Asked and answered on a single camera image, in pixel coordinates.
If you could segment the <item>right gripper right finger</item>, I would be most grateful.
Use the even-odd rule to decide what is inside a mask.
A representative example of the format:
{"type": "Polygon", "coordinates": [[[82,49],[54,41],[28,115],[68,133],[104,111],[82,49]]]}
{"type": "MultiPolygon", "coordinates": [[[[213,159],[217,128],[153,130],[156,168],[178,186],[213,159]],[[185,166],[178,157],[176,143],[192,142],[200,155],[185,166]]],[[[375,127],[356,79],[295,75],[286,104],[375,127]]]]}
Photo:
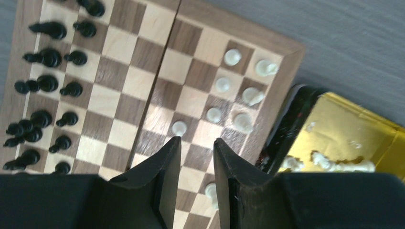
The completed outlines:
{"type": "Polygon", "coordinates": [[[223,229],[402,229],[405,186],[387,173],[270,176],[221,138],[213,145],[223,229]]]}

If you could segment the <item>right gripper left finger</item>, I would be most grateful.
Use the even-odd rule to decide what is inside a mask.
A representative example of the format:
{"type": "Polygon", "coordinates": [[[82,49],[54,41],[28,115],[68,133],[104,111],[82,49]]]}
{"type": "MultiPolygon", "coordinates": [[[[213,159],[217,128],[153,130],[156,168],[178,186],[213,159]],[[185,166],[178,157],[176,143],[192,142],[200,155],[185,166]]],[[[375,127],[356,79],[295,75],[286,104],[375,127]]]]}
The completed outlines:
{"type": "Polygon", "coordinates": [[[0,177],[3,229],[170,229],[180,173],[181,138],[130,170],[0,177]]]}

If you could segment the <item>white chess pawn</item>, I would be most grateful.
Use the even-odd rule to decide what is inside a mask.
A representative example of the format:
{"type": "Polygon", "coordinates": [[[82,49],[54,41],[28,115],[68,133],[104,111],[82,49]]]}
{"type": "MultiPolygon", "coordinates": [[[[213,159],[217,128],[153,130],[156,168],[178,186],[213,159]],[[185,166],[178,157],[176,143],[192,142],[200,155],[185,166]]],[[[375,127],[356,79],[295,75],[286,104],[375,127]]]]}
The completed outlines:
{"type": "Polygon", "coordinates": [[[222,111],[218,107],[211,107],[206,112],[206,119],[212,123],[219,123],[222,119],[222,111]]]}
{"type": "Polygon", "coordinates": [[[229,49],[225,54],[223,61],[227,66],[235,66],[242,59],[242,54],[239,49],[229,49]]]}
{"type": "Polygon", "coordinates": [[[231,88],[231,81],[227,77],[219,77],[215,82],[215,89],[219,93],[226,93],[231,88]]]}
{"type": "Polygon", "coordinates": [[[182,137],[187,132],[188,126],[184,121],[176,121],[171,126],[171,131],[174,136],[182,137]]]}

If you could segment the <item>white chess piece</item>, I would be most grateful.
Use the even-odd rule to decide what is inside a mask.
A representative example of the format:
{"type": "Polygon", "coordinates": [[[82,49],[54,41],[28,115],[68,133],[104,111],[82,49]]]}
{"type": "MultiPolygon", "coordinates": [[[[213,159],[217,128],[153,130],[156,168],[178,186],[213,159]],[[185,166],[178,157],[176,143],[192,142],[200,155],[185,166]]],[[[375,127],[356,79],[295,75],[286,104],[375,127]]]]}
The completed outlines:
{"type": "Polygon", "coordinates": [[[265,97],[264,92],[255,87],[248,87],[242,93],[242,100],[248,106],[253,106],[260,103],[265,97]]]}
{"type": "Polygon", "coordinates": [[[278,72],[279,66],[268,59],[259,60],[255,66],[255,73],[260,77],[267,77],[278,72]]]}
{"type": "Polygon", "coordinates": [[[239,113],[233,119],[235,129],[240,132],[249,134],[253,131],[253,123],[251,117],[246,113],[239,113]]]}

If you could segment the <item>wooden chess board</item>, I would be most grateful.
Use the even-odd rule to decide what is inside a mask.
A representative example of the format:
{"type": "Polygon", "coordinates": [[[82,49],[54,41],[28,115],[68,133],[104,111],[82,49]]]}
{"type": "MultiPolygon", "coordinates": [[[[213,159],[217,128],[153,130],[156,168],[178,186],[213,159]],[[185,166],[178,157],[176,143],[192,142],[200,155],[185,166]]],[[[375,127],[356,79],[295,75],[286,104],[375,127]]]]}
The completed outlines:
{"type": "Polygon", "coordinates": [[[99,174],[111,179],[146,160],[174,135],[171,126],[184,121],[181,168],[174,228],[218,229],[219,212],[205,195],[214,181],[213,143],[222,138],[238,155],[255,163],[302,62],[305,46],[298,41],[201,0],[105,0],[105,13],[93,17],[75,0],[18,0],[9,69],[0,110],[0,141],[9,124],[46,110],[53,117],[41,140],[15,147],[1,147],[5,164],[30,148],[41,155],[28,166],[29,173],[51,173],[65,161],[74,174],[99,174]],[[57,21],[67,29],[61,40],[28,27],[57,21]],[[90,21],[97,29],[92,38],[73,28],[90,21]],[[56,68],[31,63],[22,57],[54,48],[62,56],[56,68]],[[227,66],[224,54],[239,49],[241,61],[227,66]],[[74,65],[64,55],[82,51],[87,63],[74,65]],[[276,74],[255,73],[259,60],[279,66],[276,74]],[[53,75],[58,88],[50,93],[20,94],[17,81],[53,75]],[[219,77],[227,77],[226,93],[215,89],[219,77]],[[83,88],[79,97],[63,96],[70,82],[83,88]],[[264,92],[253,106],[242,100],[248,87],[264,92]],[[206,119],[211,107],[222,111],[219,123],[206,119]],[[78,122],[59,127],[56,121],[75,112],[78,122]],[[248,114],[249,134],[235,129],[234,117],[248,114]],[[66,135],[72,145],[50,153],[58,137],[66,135]]]}

